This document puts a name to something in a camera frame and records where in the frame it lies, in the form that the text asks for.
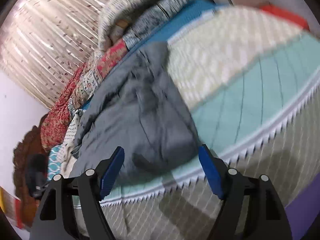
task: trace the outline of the orange object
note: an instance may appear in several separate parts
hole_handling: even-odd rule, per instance
[[[281,17],[283,19],[286,19],[290,22],[293,22],[297,25],[300,25],[303,29],[310,31],[307,20],[297,14],[294,14],[292,12],[285,10],[285,9],[282,9],[282,8],[279,8],[277,6],[270,5],[270,4],[261,6],[260,10],[271,13],[271,14],[278,16],[278,17]]]

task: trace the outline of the leaf pattern curtain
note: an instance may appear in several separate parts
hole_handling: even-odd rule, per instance
[[[0,29],[0,68],[51,108],[98,43],[108,0],[18,0]]]

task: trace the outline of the black object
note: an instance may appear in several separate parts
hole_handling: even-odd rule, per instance
[[[206,145],[199,149],[199,160],[213,193],[224,201],[208,240],[292,239],[284,207],[268,176],[243,176],[214,158]],[[246,223],[243,233],[235,235],[245,195],[250,197]]]
[[[31,197],[38,199],[42,195],[39,195],[37,191],[40,190],[47,182],[46,172],[48,169],[48,157],[43,154],[32,154],[27,158],[27,165],[25,169],[26,185]]]
[[[287,216],[268,176],[242,176],[213,157],[206,145],[199,148],[199,160],[212,192],[224,201],[207,240],[292,240]],[[99,201],[110,193],[123,161],[124,150],[117,147],[95,170],[69,179],[55,175],[44,191],[30,240],[115,240]],[[79,195],[90,238],[78,231],[72,195]],[[250,196],[246,224],[243,233],[235,235],[245,195]],[[18,239],[10,228],[5,235]]]
[[[320,213],[309,227],[308,231],[301,240],[319,240],[320,239]]]
[[[3,240],[21,240],[20,236],[14,231],[7,217],[0,208],[0,234]]]
[[[84,221],[91,240],[114,240],[99,201],[108,195],[124,161],[124,150],[117,147],[110,159],[103,160],[95,170],[64,179],[53,177],[37,210],[30,240],[88,239],[78,231],[72,196],[78,195]]]

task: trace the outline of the paisley fabric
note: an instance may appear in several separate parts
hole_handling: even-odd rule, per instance
[[[120,39],[114,46],[109,48],[96,66],[90,69],[78,83],[69,99],[69,110],[71,116],[76,109],[79,109],[93,95],[103,79],[110,70],[127,54],[127,48],[123,39]]]
[[[41,144],[45,151],[50,151],[53,146],[61,144],[66,135],[68,125],[72,120],[68,109],[68,100],[76,88],[82,72],[86,68],[87,64],[84,63],[75,71],[74,76],[69,80],[59,100],[41,125]]]

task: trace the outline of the gray blanket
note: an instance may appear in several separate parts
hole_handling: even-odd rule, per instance
[[[196,127],[165,70],[167,58],[165,42],[151,43],[109,73],[80,120],[70,177],[96,168],[117,146],[125,152],[121,184],[162,174],[197,154]]]

